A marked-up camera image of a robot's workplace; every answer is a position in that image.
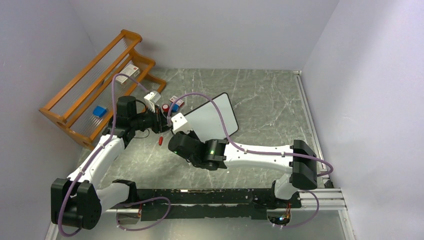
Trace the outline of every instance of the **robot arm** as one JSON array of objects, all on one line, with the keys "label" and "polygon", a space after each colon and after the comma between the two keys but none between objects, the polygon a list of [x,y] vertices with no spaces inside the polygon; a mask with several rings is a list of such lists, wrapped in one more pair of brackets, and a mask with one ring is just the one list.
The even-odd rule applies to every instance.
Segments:
[{"label": "robot arm", "polygon": [[67,200],[63,213],[62,224],[71,227],[92,229],[100,219],[100,215],[119,203],[133,203],[138,199],[136,184],[128,180],[115,180],[105,189],[97,189],[106,171],[115,159],[127,147],[135,136],[136,131],[151,129],[154,133],[169,130],[166,118],[158,106],[156,111],[146,109],[137,113],[136,98],[122,96],[116,104],[116,127],[111,136],[112,119],[104,130],[100,143],[95,147],[84,163],[71,173],[66,179],[58,178],[51,185],[51,221],[58,223],[59,213],[71,183],[82,172],[83,166],[95,152],[99,151],[90,165],[86,168],[81,178],[72,188],[71,196]]},{"label": "robot arm", "polygon": [[316,157],[312,149],[301,140],[293,145],[257,146],[235,143],[245,150],[256,152],[281,153],[278,155],[253,154],[243,152],[227,140],[211,139],[201,142],[190,123],[179,113],[172,119],[175,135],[168,144],[168,149],[188,160],[196,168],[210,171],[218,168],[258,167],[282,172],[282,177],[275,182],[274,195],[278,199],[289,200],[299,189],[313,190],[317,184],[317,164],[313,160],[285,155],[298,153]]}]

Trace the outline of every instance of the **gray marble surface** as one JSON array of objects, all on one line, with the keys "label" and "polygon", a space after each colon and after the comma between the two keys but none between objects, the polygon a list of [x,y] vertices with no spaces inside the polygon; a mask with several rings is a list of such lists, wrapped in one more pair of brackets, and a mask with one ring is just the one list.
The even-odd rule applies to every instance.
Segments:
[{"label": "gray marble surface", "polygon": [[[292,210],[291,224],[305,221],[311,211]],[[123,231],[116,228],[115,214],[105,213],[91,230],[83,229],[72,238],[58,235],[58,240],[345,240],[337,210],[320,210],[315,219],[297,228],[272,227],[267,220],[249,217],[165,219],[159,225],[144,231]],[[125,227],[137,229],[153,222],[139,221]],[[65,226],[65,232],[75,228]]]},{"label": "gray marble surface", "polygon": [[[158,104],[168,103],[171,96],[202,92],[214,97],[228,93],[239,130],[232,139],[241,144],[281,146],[293,140],[313,146],[295,76],[291,71],[251,69],[160,69],[151,74],[167,81]],[[142,82],[146,87],[154,84]],[[133,96],[143,99],[144,92],[136,89]],[[206,102],[200,96],[185,99],[182,113]],[[146,136],[138,132],[136,137]],[[158,139],[163,136],[162,146]],[[136,182],[137,188],[205,189],[205,188],[269,188],[281,177],[276,170],[239,167],[208,171],[190,166],[184,159],[168,150],[171,133],[154,134],[133,139],[115,160],[100,188],[116,179]],[[89,152],[84,150],[81,159]]]}]

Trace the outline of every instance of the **wire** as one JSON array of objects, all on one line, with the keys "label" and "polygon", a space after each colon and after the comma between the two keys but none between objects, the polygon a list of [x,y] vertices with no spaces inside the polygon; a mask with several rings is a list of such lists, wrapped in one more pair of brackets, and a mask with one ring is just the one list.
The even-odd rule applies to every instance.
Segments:
[{"label": "wire", "polygon": [[290,217],[290,211],[292,210],[292,206],[290,202],[287,204],[287,207],[285,208],[285,215],[289,218]]},{"label": "wire", "polygon": [[[112,128],[110,130],[110,136],[108,139],[106,139],[106,141],[104,141],[102,143],[103,146],[107,145],[111,140],[112,137],[114,135],[115,132],[115,127],[117,124],[117,105],[115,103],[115,79],[118,76],[124,76],[127,77],[128,79],[130,79],[131,81],[133,81],[135,84],[137,84],[137,86],[141,87],[145,92],[149,92],[147,90],[147,88],[145,88],[141,83],[139,83],[138,81],[136,81],[134,78],[123,74],[123,73],[117,73],[113,76],[112,79],[112,84],[111,84],[111,90],[112,90],[112,109],[113,109],[113,120],[112,120]],[[76,231],[74,231],[73,233],[66,233],[63,229],[63,218],[64,218],[64,213],[65,213],[65,207],[66,204],[68,203],[68,200],[71,196],[71,192],[72,189],[74,189],[75,184],[77,184],[78,180],[81,178],[81,176],[84,174],[84,172],[87,170],[87,168],[90,166],[90,164],[93,162],[93,160],[96,158],[96,156],[100,153],[100,151],[103,150],[102,147],[98,147],[94,153],[91,155],[91,157],[88,159],[87,163],[82,167],[81,171],[76,175],[75,179],[72,181],[72,183],[70,184],[66,194],[65,194],[65,198],[63,199],[62,202],[62,206],[60,207],[60,211],[59,211],[59,216],[57,218],[57,228],[59,230],[59,233],[64,236],[64,237],[72,237],[74,235],[76,235],[77,233],[79,233],[81,231],[81,228],[78,228]],[[162,217],[165,218],[167,216],[169,211],[166,212],[166,214]]]},{"label": "wire", "polygon": [[144,137],[133,137],[133,139],[145,139],[145,138],[147,138],[150,135],[150,130],[149,129],[146,129],[146,130],[148,131],[147,136],[144,136]]},{"label": "wire", "polygon": [[310,221],[312,221],[312,219],[314,219],[315,216],[317,216],[318,211],[320,210],[320,201],[318,200],[317,195],[315,195],[315,193],[313,193],[312,191],[309,191],[309,190],[302,190],[302,191],[305,191],[307,193],[312,194],[312,196],[315,198],[315,200],[316,200],[316,210],[315,210],[315,212],[308,219],[306,219],[305,221],[303,221],[301,223],[294,224],[294,225],[289,225],[289,226],[283,226],[283,225],[281,225],[281,227],[283,229],[294,229],[294,228],[303,226],[303,225],[309,223]]},{"label": "wire", "polygon": [[143,231],[143,230],[146,230],[146,229],[149,229],[149,228],[152,228],[152,227],[158,225],[160,222],[162,222],[167,217],[168,213],[171,210],[171,201],[169,200],[169,198],[164,197],[164,196],[158,196],[158,197],[153,197],[153,198],[150,198],[150,199],[147,199],[147,200],[143,200],[143,201],[137,201],[137,202],[132,202],[132,203],[125,203],[125,206],[144,204],[144,203],[153,202],[153,201],[156,201],[156,200],[166,200],[168,202],[168,209],[166,210],[166,212],[163,215],[163,217],[161,217],[159,220],[157,220],[156,222],[154,222],[152,225],[145,226],[145,227],[142,227],[142,228],[135,228],[135,229],[126,228],[126,227],[123,227],[123,226],[121,226],[119,224],[118,214],[116,214],[116,227],[117,228],[120,228],[120,229],[122,229],[124,231],[136,232],[136,231]]},{"label": "wire", "polygon": [[141,104],[143,104],[144,105],[144,108],[146,109],[146,111],[147,111],[147,106],[146,106],[146,104],[144,103],[144,102],[142,102],[142,101],[140,101],[140,100],[138,100],[138,99],[136,99],[135,100],[136,102],[139,102],[139,103],[141,103]]},{"label": "wire", "polygon": [[[215,104],[214,100],[212,100],[212,98],[210,98],[209,96],[207,96],[207,95],[205,95],[205,94],[203,94],[203,93],[201,93],[201,92],[189,92],[189,93],[186,93],[186,94],[184,94],[184,95],[180,96],[179,98],[177,98],[177,99],[176,99],[176,100],[175,100],[175,101],[171,104],[171,106],[169,107],[169,109],[172,109],[172,108],[174,107],[175,103],[176,103],[176,102],[178,102],[179,100],[181,100],[181,99],[183,99],[183,98],[185,98],[185,97],[191,96],[191,95],[198,95],[198,96],[202,96],[202,97],[206,98],[207,100],[209,100],[209,102],[210,102],[210,103],[212,103],[212,105],[215,107],[215,109],[216,109],[216,111],[217,111],[217,113],[218,113],[219,120],[221,121],[222,129],[224,130],[224,133],[225,133],[225,136],[226,136],[227,140],[228,140],[228,141],[229,141],[229,142],[230,142],[230,143],[231,143],[231,144],[232,144],[232,145],[233,145],[236,149],[238,149],[238,150],[240,150],[240,151],[243,151],[243,152],[246,152],[246,153],[250,153],[250,154],[259,154],[259,155],[276,155],[276,156],[281,156],[281,155],[282,155],[282,153],[281,153],[281,152],[245,150],[244,148],[242,148],[242,147],[240,147],[239,145],[237,145],[237,144],[236,144],[236,143],[235,143],[235,142],[231,139],[230,135],[228,134],[228,132],[227,132],[227,128],[226,128],[225,123],[224,123],[223,116],[222,116],[222,114],[221,114],[221,111],[220,111],[220,109],[218,108],[218,106]],[[169,111],[169,112],[168,112],[168,115],[167,115],[166,119],[167,119],[167,122],[168,122],[168,126],[171,126],[171,111]],[[317,158],[317,157],[314,157],[314,156],[309,156],[309,155],[304,155],[304,154],[299,154],[299,153],[290,153],[290,152],[284,152],[283,154],[284,154],[284,156],[300,157],[300,158],[310,159],[310,160],[313,160],[313,161],[316,161],[316,162],[320,162],[320,163],[322,163],[322,164],[325,164],[325,165],[329,168],[329,170],[328,170],[328,171],[326,171],[326,172],[322,172],[322,173],[320,173],[320,174],[317,174],[317,175],[316,175],[317,177],[321,177],[321,176],[324,176],[324,175],[328,175],[328,174],[332,173],[332,172],[333,172],[333,170],[334,170],[333,166],[332,166],[330,163],[328,163],[327,161],[324,161],[324,160],[322,160],[322,159],[319,159],[319,158]]]}]

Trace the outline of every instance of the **blue block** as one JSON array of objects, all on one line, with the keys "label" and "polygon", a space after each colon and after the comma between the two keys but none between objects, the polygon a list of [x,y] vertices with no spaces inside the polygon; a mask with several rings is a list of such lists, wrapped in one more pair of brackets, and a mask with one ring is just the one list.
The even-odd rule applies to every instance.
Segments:
[{"label": "blue block", "polygon": [[94,110],[93,110],[93,115],[94,116],[96,116],[96,117],[98,117],[98,118],[101,118],[101,117],[103,117],[106,113],[108,112],[108,109],[107,108],[104,108],[104,107],[102,107],[102,106],[96,106],[95,108],[94,108]]},{"label": "blue block", "polygon": [[176,113],[176,112],[178,112],[178,109],[180,109],[180,107],[179,107],[177,104],[175,104],[175,105],[172,107],[172,109],[171,109],[171,113]]}]

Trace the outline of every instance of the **marble floor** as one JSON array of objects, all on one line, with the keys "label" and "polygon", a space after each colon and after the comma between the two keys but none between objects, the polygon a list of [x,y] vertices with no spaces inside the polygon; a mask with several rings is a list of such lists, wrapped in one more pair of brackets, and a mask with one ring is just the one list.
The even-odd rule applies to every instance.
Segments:
[{"label": "marble floor", "polygon": [[[202,92],[210,97],[228,93],[239,125],[232,139],[238,143],[281,146],[299,139],[313,147],[312,131],[308,127],[297,80],[291,71],[154,68],[151,74],[167,81],[159,105],[168,103],[173,95],[189,92]],[[154,87],[142,83],[148,88]],[[132,95],[143,99],[144,94],[136,89]],[[181,111],[187,113],[204,102],[200,96],[189,96]],[[138,132],[136,137],[146,134]],[[164,138],[162,146],[158,145],[160,136]],[[134,181],[139,189],[269,188],[281,177],[276,170],[262,168],[208,171],[192,167],[168,150],[170,138],[170,132],[151,132],[147,138],[133,139],[109,168],[100,188],[116,179]],[[81,159],[88,154],[83,150]]]}]

